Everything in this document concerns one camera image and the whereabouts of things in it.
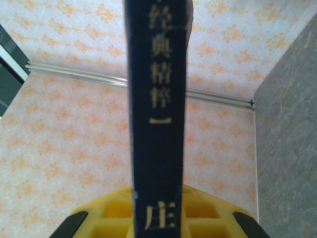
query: metal rod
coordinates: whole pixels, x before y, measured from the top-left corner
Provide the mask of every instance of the metal rod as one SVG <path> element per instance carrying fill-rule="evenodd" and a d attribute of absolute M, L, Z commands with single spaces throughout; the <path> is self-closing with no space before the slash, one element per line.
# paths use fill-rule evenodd
<path fill-rule="evenodd" d="M 0 105 L 4 106 L 5 108 L 8 108 L 9 106 L 2 100 L 0 100 Z"/>
<path fill-rule="evenodd" d="M 28 74 L 24 71 L 24 69 L 15 61 L 11 54 L 9 54 L 6 49 L 0 45 L 0 58 L 6 62 L 10 68 L 12 68 L 16 74 L 25 81 L 28 77 Z"/>
<path fill-rule="evenodd" d="M 29 61 L 25 67 L 30 71 L 55 74 L 80 80 L 104 83 L 112 86 L 127 87 L 128 80 L 114 75 L 91 72 L 87 70 L 74 69 L 58 65 L 38 63 Z M 209 103 L 221 103 L 239 108 L 252 110 L 254 101 L 248 98 L 241 98 L 227 94 L 215 93 L 200 89 L 187 88 L 186 98 L 193 100 L 202 100 Z"/>

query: orange floral pattern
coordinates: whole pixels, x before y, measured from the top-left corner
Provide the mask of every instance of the orange floral pattern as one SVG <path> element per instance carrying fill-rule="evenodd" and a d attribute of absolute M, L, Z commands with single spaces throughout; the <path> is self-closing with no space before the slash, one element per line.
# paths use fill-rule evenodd
<path fill-rule="evenodd" d="M 0 231 L 49 237 L 76 206 L 130 184 L 127 107 L 125 89 L 32 72 L 0 120 Z M 252 119 L 188 100 L 184 182 L 230 202 L 240 197 L 256 216 Z M 15 231 L 1 230 L 13 222 Z"/>
<path fill-rule="evenodd" d="M 126 77 L 123 0 L 1 3 L 2 26 L 31 61 Z M 248 6 L 239 0 L 193 0 L 193 5 L 188 86 L 246 98 L 317 11 L 314 1 L 304 0 Z M 255 71 L 261 76 L 247 77 Z"/>

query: book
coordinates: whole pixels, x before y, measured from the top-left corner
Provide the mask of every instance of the book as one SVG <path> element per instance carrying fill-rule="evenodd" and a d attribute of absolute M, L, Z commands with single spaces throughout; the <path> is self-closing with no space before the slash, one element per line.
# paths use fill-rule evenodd
<path fill-rule="evenodd" d="M 187 1 L 125 0 L 134 234 L 180 238 Z"/>

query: metal rail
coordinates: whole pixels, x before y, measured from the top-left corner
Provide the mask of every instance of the metal rail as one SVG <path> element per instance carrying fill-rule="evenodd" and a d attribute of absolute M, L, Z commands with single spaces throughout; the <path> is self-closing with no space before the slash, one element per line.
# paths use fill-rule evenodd
<path fill-rule="evenodd" d="M 30 71 L 55 74 L 58 76 L 70 77 L 80 80 L 104 83 L 112 86 L 127 87 L 128 80 L 119 76 L 104 73 L 91 72 L 87 70 L 74 69 L 58 65 L 37 63 L 29 61 L 25 67 Z M 186 97 L 188 99 L 202 100 L 205 102 L 221 103 L 239 108 L 252 110 L 254 101 L 248 98 L 241 98 L 227 94 L 215 93 L 200 89 L 187 88 Z"/>

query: yellow plastic stand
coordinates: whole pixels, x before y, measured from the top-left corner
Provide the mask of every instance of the yellow plastic stand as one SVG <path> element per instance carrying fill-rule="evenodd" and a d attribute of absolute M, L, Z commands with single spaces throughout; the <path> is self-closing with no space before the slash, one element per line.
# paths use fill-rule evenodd
<path fill-rule="evenodd" d="M 71 214 L 88 216 L 73 238 L 134 238 L 131 187 L 99 197 Z M 250 214 L 193 187 L 183 185 L 182 238 L 248 238 L 233 212 Z"/>

